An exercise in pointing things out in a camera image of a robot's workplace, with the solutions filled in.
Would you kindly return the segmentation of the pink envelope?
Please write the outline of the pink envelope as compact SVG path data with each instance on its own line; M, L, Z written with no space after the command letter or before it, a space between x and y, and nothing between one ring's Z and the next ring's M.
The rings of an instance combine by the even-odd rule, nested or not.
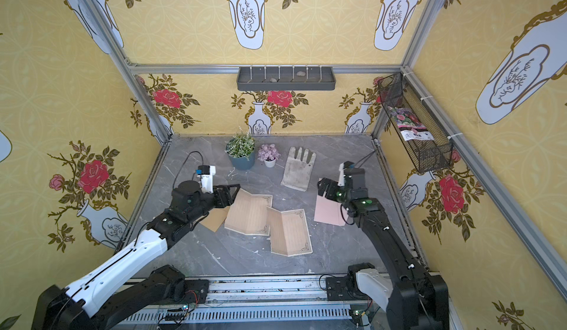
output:
M341 204L322 196L316 198L314 221L339 227L346 224L343 220Z

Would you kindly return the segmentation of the brown kraft envelope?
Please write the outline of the brown kraft envelope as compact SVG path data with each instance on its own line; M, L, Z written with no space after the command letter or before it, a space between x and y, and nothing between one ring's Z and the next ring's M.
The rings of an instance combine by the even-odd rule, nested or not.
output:
M227 218L230 208L215 208L199 224L212 232L217 232Z

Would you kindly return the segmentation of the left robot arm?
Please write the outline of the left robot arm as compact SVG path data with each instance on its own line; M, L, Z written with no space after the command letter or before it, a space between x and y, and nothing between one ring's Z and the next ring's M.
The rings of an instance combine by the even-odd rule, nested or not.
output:
M240 186L214 185L202 191L193 180L181 182L160 215L108 261L65 288L49 287L38 298L33 329L111 329L144 307L161 300L181 301L185 275L171 266L121 290L147 264L170 250L215 208L234 203Z

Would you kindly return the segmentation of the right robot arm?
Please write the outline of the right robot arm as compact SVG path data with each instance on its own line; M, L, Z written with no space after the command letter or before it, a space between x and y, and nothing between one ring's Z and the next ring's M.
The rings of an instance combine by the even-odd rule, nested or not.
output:
M372 268L355 273L356 287L385 310L391 329L449 329L449 292L440 275L431 275L392 228L378 199L369 197L365 170L346 161L340 179L323 178L318 195L337 202L341 212L369 238L389 279Z

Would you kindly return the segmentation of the green plant in blue pot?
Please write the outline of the green plant in blue pot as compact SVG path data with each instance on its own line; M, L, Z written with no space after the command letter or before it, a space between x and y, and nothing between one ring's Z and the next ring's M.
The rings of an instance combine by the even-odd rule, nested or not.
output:
M236 170L250 170L255 164L255 138L239 132L229 140L225 152Z

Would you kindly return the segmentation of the dirty white work glove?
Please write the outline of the dirty white work glove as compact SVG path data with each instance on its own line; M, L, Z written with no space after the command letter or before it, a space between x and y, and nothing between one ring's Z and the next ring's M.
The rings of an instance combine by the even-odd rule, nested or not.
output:
M292 146L286 159L281 185L296 191L307 191L317 154Z

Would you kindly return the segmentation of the purple flowers in white pot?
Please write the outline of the purple flowers in white pot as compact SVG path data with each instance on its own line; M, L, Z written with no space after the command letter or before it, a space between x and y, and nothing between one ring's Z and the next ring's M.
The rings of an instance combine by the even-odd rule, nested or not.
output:
M281 154L277 150L276 145L273 143L263 144L258 150L258 159L263 162L267 168L275 167L280 156Z

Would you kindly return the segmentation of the seed packet in basket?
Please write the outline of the seed packet in basket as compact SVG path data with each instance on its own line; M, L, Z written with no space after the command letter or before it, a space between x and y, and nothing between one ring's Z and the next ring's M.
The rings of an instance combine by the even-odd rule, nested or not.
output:
M434 136L422 124L412 109L405 107L388 107L404 141L433 141Z

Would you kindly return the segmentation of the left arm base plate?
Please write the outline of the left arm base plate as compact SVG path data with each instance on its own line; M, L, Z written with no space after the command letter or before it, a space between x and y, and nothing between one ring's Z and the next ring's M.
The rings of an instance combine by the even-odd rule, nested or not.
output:
M186 279L175 286L173 299L179 303L205 304L209 288L207 279Z

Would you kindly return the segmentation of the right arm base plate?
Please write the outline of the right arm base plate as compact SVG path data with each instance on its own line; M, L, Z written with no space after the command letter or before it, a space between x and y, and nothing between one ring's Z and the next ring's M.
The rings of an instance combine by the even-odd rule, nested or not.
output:
M354 292L354 281L351 276L330 276L325 279L327 300L347 301L359 300Z

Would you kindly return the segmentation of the grey wall shelf tray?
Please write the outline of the grey wall shelf tray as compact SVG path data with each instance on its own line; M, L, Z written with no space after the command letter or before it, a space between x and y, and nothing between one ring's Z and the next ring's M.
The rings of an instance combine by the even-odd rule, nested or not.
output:
M298 71L306 77L295 76ZM320 65L253 65L239 67L239 91L332 91L337 80L332 67Z

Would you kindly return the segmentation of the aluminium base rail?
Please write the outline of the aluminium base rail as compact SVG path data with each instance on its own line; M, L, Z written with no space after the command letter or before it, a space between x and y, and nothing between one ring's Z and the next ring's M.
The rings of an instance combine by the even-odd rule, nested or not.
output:
M200 277L210 282L205 304L153 303L121 321L118 328L186 329L202 324L346 321L359 329L370 329L377 320L385 329L391 329L385 310L356 287L355 273L367 267L371 268L359 265L346 274ZM389 279L384 272L379 273ZM325 279L344 275L352 277L354 292L360 299L327 300Z

